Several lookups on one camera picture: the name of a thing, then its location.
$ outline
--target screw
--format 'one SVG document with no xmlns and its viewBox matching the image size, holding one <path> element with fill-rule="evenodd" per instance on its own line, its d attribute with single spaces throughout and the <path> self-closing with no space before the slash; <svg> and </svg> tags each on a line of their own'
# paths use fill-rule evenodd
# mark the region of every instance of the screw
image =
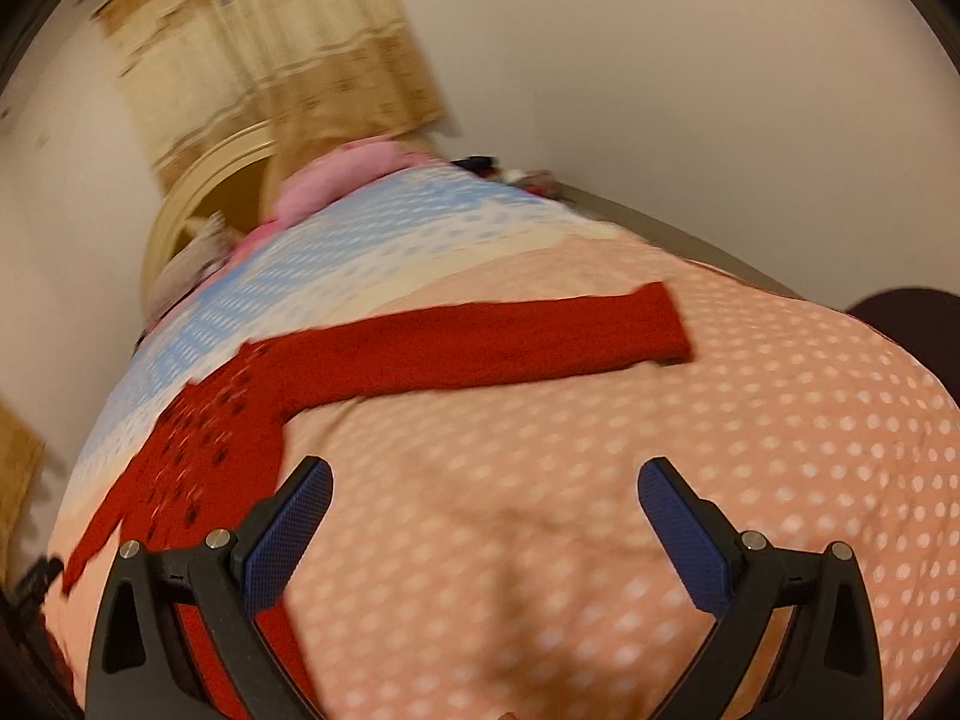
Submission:
<svg viewBox="0 0 960 720">
<path fill-rule="evenodd" d="M 217 528 L 206 535 L 206 545 L 210 549 L 220 549 L 227 546 L 230 541 L 230 531 L 224 531 L 223 528 Z"/>
<path fill-rule="evenodd" d="M 129 541 L 124 541 L 120 545 L 120 557 L 123 557 L 124 560 L 129 560 L 139 551 L 140 542 L 134 538 L 131 538 Z"/>
<path fill-rule="evenodd" d="M 767 538 L 760 531 L 744 531 L 740 535 L 740 540 L 743 542 L 743 545 L 755 552 L 760 549 L 765 549 L 767 546 Z"/>
<path fill-rule="evenodd" d="M 830 552 L 833 552 L 833 556 L 837 560 L 849 560 L 853 557 L 853 549 L 850 548 L 849 544 L 843 543 L 843 541 L 834 541 L 830 546 Z"/>
</svg>

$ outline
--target mattress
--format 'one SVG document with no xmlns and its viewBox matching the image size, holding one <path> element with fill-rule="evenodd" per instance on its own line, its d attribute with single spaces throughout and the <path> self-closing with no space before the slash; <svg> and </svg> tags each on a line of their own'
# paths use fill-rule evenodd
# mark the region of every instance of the mattress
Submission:
<svg viewBox="0 0 960 720">
<path fill-rule="evenodd" d="M 855 319 L 749 287 L 619 227 L 451 167 L 381 179 L 202 290 L 138 350 L 70 480 L 68 556 L 157 415 L 248 338 L 477 300 L 616 295 L 665 281 L 685 365 L 336 403 L 292 419 L 333 507 L 285 594 L 323 711 L 340 720 L 644 717 L 704 639 L 637 504 L 669 457 L 738 529 L 864 573 L 887 716 L 906 717 L 957 645 L 956 405 Z M 47 624 L 83 702 L 111 543 Z M 776 651 L 774 619 L 731 712 Z"/>
</svg>

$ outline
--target curtain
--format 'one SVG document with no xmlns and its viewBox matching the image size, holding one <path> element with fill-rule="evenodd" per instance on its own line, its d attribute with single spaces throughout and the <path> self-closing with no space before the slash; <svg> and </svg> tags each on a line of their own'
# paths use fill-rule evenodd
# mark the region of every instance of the curtain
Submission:
<svg viewBox="0 0 960 720">
<path fill-rule="evenodd" d="M 445 114 L 397 0 L 111 0 L 97 19 L 167 190 L 208 148 L 296 108 L 347 140 Z"/>
<path fill-rule="evenodd" d="M 0 401 L 0 584 L 7 580 L 13 526 L 42 455 L 43 442 Z"/>
</svg>

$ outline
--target red garment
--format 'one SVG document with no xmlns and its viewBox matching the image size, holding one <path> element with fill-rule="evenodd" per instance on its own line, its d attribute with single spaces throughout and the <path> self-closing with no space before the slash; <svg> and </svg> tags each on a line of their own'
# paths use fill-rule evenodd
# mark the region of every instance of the red garment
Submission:
<svg viewBox="0 0 960 720">
<path fill-rule="evenodd" d="M 64 592 L 118 525 L 120 541 L 136 538 L 157 551 L 200 543 L 214 528 L 236 528 L 256 501 L 274 493 L 283 425 L 302 410 L 356 396 L 683 362 L 690 354 L 659 282 L 609 298 L 439 306 L 244 343 L 203 381 L 186 384 L 157 418 L 70 556 Z M 181 610 L 181 621 L 213 703 L 228 717 L 245 717 L 196 610 Z M 312 697 L 282 605 L 257 622 Z"/>
</svg>

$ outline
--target polka dot bedsheet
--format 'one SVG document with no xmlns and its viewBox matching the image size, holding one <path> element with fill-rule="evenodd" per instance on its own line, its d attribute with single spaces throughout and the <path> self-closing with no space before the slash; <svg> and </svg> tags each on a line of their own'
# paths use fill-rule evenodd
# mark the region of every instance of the polka dot bedsheet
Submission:
<svg viewBox="0 0 960 720">
<path fill-rule="evenodd" d="M 319 454 L 336 476 L 285 595 L 327 717 L 647 717 L 712 622 L 637 506 L 637 469 L 658 455 L 737 528 L 797 549 L 851 543 L 890 720 L 908 717 L 956 647 L 957 408 L 855 319 L 445 167 L 376 182 L 245 266 L 134 358 L 71 479 L 52 552 L 69 553 L 186 378 L 244 338 L 664 280 L 696 348 L 687 365 L 356 399 L 292 420 L 281 475 Z M 115 548 L 114 536 L 73 594 L 48 602 L 81 700 Z M 760 689 L 785 620 L 730 716 Z"/>
</svg>

